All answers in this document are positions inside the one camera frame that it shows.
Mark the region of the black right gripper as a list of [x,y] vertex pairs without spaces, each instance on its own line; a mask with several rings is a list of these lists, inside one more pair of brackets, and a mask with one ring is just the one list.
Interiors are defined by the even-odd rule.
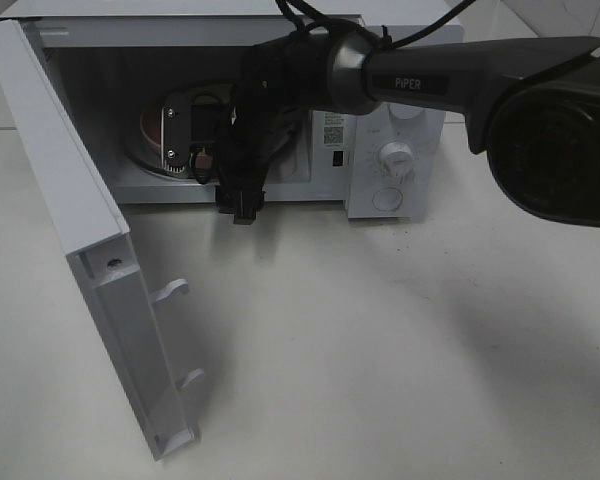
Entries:
[[231,104],[230,89],[198,90],[190,100],[189,177],[212,181],[215,204],[236,225],[251,225],[278,155],[300,131],[300,109],[251,94]]

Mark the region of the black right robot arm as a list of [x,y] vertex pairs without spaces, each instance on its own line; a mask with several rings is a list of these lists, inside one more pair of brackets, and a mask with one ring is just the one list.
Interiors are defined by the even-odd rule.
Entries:
[[254,222],[280,139],[307,111],[383,103],[460,114],[469,150],[516,206],[600,228],[600,37],[421,45],[335,18],[242,55],[215,131],[218,209]]

